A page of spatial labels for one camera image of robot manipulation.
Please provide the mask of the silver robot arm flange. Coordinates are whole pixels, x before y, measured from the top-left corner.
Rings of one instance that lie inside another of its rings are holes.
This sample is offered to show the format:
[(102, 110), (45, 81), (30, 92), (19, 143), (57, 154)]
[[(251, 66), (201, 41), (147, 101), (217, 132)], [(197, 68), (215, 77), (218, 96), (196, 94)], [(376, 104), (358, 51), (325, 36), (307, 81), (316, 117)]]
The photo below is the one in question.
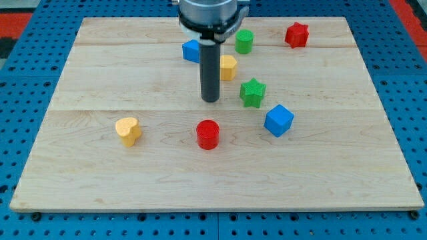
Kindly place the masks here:
[(240, 28), (249, 7), (237, 0), (172, 0), (181, 30), (202, 45), (222, 44)]

